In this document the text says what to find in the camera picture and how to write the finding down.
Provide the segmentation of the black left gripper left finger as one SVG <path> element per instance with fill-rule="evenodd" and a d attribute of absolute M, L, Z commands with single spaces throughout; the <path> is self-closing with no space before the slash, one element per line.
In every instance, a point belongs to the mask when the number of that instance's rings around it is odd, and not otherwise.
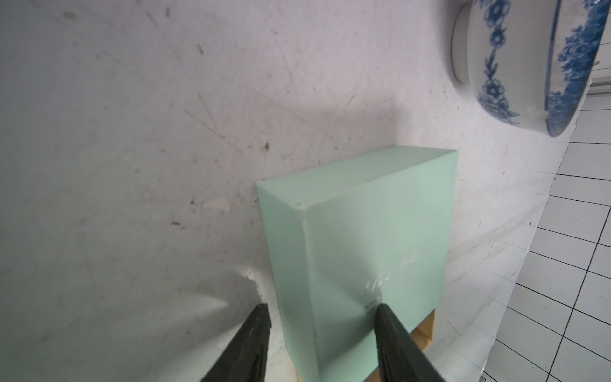
<path fill-rule="evenodd" d="M 264 381 L 271 319 L 268 305 L 260 303 L 229 342 L 201 382 Z"/>

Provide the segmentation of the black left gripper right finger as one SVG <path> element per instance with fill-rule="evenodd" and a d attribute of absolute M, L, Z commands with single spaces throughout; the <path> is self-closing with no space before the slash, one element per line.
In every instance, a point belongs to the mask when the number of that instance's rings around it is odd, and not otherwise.
<path fill-rule="evenodd" d="M 444 382 L 389 305 L 377 307 L 374 331 L 381 381 Z"/>

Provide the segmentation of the blue white porcelain bowl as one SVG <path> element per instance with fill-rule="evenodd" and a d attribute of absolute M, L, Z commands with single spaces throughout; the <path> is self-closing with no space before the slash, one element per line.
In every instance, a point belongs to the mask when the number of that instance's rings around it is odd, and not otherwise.
<path fill-rule="evenodd" d="M 494 119 L 558 137 L 585 96 L 609 11 L 605 0 L 466 1 L 453 74 Z"/>

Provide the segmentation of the mint green jewelry box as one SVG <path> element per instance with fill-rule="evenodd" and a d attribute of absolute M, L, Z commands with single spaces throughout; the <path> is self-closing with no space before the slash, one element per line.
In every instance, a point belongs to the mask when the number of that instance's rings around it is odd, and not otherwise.
<path fill-rule="evenodd" d="M 413 330 L 439 306 L 457 162 L 457 151 L 393 146 L 258 183 L 302 380 L 365 380 L 377 366 L 377 307 Z"/>

